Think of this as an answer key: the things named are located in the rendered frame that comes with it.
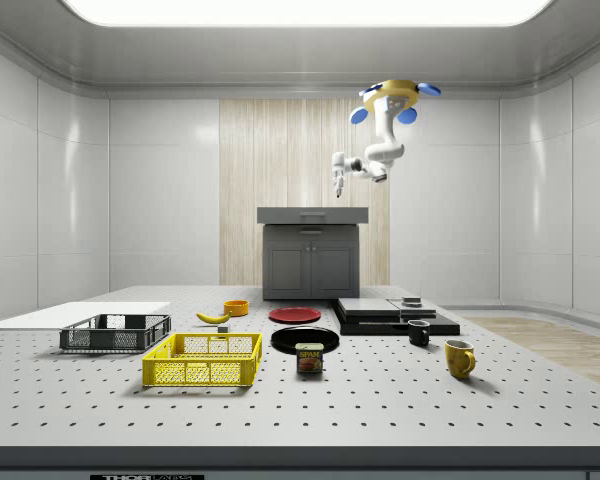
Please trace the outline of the black stove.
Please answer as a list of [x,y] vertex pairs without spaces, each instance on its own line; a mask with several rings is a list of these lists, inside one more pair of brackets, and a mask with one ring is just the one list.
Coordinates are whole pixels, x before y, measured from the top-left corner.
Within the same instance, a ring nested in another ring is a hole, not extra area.
[[332,302],[342,335],[407,335],[409,320],[430,323],[431,335],[459,335],[460,325],[420,297],[340,298]]

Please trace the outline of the red plate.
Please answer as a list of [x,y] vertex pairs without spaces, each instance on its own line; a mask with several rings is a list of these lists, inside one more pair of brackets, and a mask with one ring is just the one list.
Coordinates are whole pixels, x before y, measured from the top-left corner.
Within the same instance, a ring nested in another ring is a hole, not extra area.
[[285,307],[269,312],[269,319],[284,324],[311,323],[321,318],[321,312],[309,307]]

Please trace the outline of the flat-sided can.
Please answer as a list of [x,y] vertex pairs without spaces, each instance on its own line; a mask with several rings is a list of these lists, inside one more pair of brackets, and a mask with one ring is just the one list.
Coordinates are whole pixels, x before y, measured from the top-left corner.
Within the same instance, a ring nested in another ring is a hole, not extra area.
[[322,343],[297,343],[295,349],[299,373],[321,373],[323,371],[324,345]]

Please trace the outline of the yellow mug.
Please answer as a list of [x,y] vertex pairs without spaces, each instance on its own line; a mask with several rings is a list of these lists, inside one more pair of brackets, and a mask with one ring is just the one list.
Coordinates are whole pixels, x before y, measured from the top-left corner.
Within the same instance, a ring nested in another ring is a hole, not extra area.
[[450,339],[444,345],[447,366],[450,374],[458,379],[466,379],[476,366],[474,346],[466,341]]

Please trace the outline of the black plate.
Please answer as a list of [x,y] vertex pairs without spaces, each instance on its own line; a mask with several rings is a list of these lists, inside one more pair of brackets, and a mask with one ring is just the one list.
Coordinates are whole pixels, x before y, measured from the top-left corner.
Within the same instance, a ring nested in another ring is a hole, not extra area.
[[283,353],[294,354],[297,343],[321,343],[328,353],[338,347],[339,336],[332,330],[310,326],[284,328],[271,335],[271,345]]

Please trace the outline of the dark grey basket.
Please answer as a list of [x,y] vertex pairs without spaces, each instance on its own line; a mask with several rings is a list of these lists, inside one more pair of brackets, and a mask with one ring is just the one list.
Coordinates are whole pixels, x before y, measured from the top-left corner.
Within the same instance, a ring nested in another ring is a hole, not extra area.
[[60,331],[67,351],[145,351],[168,335],[171,317],[156,314],[99,314]]

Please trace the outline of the black mug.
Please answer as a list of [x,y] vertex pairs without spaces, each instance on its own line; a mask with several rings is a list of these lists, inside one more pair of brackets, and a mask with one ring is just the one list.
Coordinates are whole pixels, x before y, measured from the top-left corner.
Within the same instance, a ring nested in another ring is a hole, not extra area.
[[412,345],[426,347],[430,340],[430,323],[425,320],[409,320],[408,334]]

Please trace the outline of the white cabinet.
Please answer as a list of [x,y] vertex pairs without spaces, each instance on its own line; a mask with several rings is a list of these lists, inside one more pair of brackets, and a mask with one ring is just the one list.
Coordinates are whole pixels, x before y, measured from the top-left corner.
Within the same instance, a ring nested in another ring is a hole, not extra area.
[[330,300],[358,295],[356,225],[264,227],[264,299]]

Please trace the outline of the white board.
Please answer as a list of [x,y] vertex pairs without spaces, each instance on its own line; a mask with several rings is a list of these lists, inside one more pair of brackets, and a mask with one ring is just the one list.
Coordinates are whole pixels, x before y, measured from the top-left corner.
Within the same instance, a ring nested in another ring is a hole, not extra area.
[[0,329],[61,329],[98,314],[151,314],[169,302],[68,302],[0,321]]

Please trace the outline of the yellow basket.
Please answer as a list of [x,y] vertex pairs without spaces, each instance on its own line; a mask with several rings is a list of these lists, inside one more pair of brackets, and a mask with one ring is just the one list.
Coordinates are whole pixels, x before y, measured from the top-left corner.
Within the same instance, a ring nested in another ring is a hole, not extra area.
[[142,358],[145,386],[250,386],[260,333],[175,333]]

